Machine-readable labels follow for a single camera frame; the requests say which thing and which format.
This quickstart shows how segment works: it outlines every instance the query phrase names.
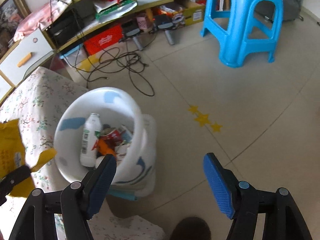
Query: white plastic bottle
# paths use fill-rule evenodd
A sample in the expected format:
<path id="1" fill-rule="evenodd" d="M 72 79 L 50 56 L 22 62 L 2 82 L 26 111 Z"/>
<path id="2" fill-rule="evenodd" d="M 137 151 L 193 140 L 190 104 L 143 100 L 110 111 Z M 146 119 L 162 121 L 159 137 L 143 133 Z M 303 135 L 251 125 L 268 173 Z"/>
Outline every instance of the white plastic bottle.
<path id="1" fill-rule="evenodd" d="M 92 113 L 84 124 L 80 163 L 94 167 L 97 160 L 98 139 L 102 130 L 99 114 Z"/>

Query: gray appliance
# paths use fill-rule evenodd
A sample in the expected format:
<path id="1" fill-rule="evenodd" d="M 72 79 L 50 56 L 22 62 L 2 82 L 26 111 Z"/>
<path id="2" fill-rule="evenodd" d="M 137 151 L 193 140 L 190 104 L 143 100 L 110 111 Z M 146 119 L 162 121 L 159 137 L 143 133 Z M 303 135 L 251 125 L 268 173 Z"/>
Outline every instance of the gray appliance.
<path id="1" fill-rule="evenodd" d="M 302 0 L 283 0 L 283 20 L 290 21 L 299 17 Z M 255 11 L 264 17 L 273 20 L 275 5 L 269 1 L 261 1 Z"/>

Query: blue lid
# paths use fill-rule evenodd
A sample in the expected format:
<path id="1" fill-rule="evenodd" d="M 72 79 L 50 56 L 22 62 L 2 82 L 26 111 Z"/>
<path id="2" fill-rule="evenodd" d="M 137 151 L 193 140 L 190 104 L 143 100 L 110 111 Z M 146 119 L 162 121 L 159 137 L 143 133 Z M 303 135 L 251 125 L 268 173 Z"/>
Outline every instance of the blue lid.
<path id="1" fill-rule="evenodd" d="M 59 58 L 64 59 L 64 57 L 69 56 L 70 54 L 76 52 L 77 50 L 79 50 L 82 47 L 83 47 L 83 44 L 81 43 L 80 45 L 74 47 L 72 50 L 68 51 L 66 54 L 60 55 Z"/>

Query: stool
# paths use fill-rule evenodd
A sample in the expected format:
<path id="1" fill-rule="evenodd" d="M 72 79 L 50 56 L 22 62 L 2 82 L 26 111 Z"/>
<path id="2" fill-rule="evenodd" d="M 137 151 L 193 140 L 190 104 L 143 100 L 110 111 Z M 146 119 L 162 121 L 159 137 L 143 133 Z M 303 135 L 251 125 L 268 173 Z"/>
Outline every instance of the stool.
<path id="1" fill-rule="evenodd" d="M 230 67 L 241 67 L 244 58 L 252 52 L 269 52 L 269 62 L 274 62 L 273 54 L 279 39 L 283 19 L 282 0 L 267 0 L 275 4 L 276 10 L 272 28 L 254 18 L 255 6 L 263 0 L 231 0 L 230 11 L 216 11 L 217 0 L 207 0 L 204 25 L 200 32 L 205 36 L 209 30 L 220 43 L 220 61 Z M 225 31 L 213 19 L 228 18 L 229 25 Z M 268 39 L 248 39 L 253 27 L 258 27 Z"/>

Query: yellow star sticker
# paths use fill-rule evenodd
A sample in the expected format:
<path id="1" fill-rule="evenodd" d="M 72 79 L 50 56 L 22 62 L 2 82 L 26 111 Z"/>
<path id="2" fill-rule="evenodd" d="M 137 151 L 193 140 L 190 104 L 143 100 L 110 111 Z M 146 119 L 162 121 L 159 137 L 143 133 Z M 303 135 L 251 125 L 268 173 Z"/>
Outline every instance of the yellow star sticker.
<path id="1" fill-rule="evenodd" d="M 198 106 L 191 106 L 190 105 L 190 108 L 188 109 L 188 111 L 190 111 L 192 114 L 199 114 L 199 110 L 198 110 Z"/>
<path id="2" fill-rule="evenodd" d="M 203 127 L 205 124 L 210 124 L 208 117 L 209 117 L 208 114 L 199 114 L 198 117 L 195 118 L 194 120 L 199 122 L 200 127 Z"/>
<path id="3" fill-rule="evenodd" d="M 213 132 L 220 132 L 220 129 L 222 127 L 222 125 L 217 124 L 217 122 L 215 122 L 214 124 L 210 125 Z"/>

